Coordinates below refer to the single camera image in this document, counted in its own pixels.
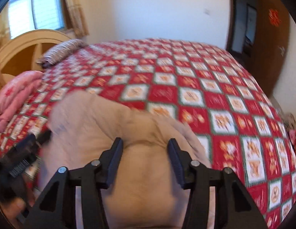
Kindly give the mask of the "person's left hand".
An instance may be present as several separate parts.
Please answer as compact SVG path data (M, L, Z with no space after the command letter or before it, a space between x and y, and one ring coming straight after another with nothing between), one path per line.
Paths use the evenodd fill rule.
M26 208L26 203L21 198L14 198L7 203L1 203L0 207L10 222L16 222L17 216Z

